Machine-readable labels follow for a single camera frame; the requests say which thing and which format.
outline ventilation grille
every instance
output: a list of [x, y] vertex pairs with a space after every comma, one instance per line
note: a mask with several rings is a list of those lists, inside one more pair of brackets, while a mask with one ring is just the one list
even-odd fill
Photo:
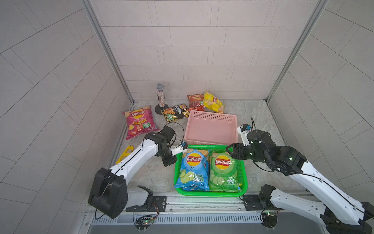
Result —
[[[224, 224], [224, 223], [261, 223], [260, 214], [162, 214], [154, 224]], [[93, 218], [92, 225], [133, 225], [132, 215], [120, 215], [115, 219]]]

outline green basket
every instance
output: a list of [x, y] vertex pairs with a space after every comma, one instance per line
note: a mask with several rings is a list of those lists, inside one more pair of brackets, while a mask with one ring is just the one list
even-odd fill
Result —
[[[212, 152], [222, 153], [226, 152], [225, 145], [189, 145], [191, 149], [200, 149], [200, 150], [211, 150], [209, 156], [212, 155]], [[182, 163], [182, 153], [177, 154], [178, 161], [175, 163], [175, 174], [174, 174], [174, 184], [177, 183], [179, 175], [181, 173], [181, 163]], [[206, 196], [206, 197], [239, 197], [242, 196], [248, 189], [247, 175], [245, 174], [244, 162], [236, 160], [237, 163], [237, 181], [241, 183], [240, 186], [241, 192], [211, 192], [211, 191], [184, 191], [182, 188], [175, 188], [178, 193], [185, 196]]]

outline pink basket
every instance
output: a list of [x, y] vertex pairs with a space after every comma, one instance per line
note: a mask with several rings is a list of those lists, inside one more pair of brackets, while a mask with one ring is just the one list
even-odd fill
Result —
[[230, 145], [238, 142], [236, 115], [191, 110], [185, 141], [189, 145]]

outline red chip bag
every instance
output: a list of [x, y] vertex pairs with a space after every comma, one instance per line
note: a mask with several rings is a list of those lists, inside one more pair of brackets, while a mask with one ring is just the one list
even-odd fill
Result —
[[127, 121], [126, 140], [137, 135], [159, 130], [153, 122], [151, 106], [145, 106], [139, 110], [123, 112]]
[[188, 108], [188, 110], [205, 111], [204, 95], [202, 94], [187, 95], [187, 98], [190, 101], [190, 107]]

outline lay's logo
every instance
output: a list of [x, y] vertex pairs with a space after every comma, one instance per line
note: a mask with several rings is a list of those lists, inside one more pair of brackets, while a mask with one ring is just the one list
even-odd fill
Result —
[[220, 155], [215, 159], [214, 163], [218, 169], [224, 170], [224, 169], [229, 168], [231, 164], [231, 160], [225, 155]]
[[188, 165], [195, 167], [200, 163], [201, 156], [200, 154], [192, 153], [189, 156], [187, 156], [186, 161]]
[[141, 117], [143, 117], [145, 114], [145, 111], [142, 110], [142, 109], [139, 109], [139, 110], [135, 110], [131, 113], [131, 117], [134, 118], [134, 119], [140, 119]]

